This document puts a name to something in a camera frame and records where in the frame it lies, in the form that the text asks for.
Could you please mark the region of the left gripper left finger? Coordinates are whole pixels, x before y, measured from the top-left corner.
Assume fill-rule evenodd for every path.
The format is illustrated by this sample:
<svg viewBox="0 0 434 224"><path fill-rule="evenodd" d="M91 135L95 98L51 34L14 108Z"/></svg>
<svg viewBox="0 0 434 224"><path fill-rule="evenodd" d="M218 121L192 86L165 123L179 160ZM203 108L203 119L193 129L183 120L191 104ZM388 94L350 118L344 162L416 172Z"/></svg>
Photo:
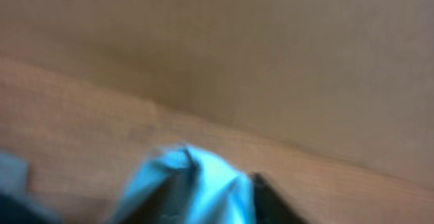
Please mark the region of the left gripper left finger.
<svg viewBox="0 0 434 224"><path fill-rule="evenodd" d="M31 198L1 194L1 224L59 224L61 218Z"/></svg>

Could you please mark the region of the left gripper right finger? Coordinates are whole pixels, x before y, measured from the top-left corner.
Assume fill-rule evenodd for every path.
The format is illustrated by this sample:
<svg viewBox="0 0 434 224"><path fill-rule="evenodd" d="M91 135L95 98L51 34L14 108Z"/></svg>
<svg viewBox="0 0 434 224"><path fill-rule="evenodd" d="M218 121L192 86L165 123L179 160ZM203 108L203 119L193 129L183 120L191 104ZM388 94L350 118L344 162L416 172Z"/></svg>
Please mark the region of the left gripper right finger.
<svg viewBox="0 0 434 224"><path fill-rule="evenodd" d="M305 224L305 219L284 200L262 174L255 172L251 179L254 184L257 224Z"/></svg>

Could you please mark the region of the light blue t-shirt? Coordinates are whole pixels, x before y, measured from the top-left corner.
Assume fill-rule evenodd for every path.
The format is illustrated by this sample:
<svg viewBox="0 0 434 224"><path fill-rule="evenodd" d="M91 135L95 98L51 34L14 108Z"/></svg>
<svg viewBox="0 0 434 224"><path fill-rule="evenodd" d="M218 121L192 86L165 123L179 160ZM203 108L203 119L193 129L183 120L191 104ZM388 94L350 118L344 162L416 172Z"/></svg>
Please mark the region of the light blue t-shirt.
<svg viewBox="0 0 434 224"><path fill-rule="evenodd" d="M1 152L1 194L31 198L27 176L26 160ZM209 151L178 146L141 165L106 222L255 223L253 183Z"/></svg>

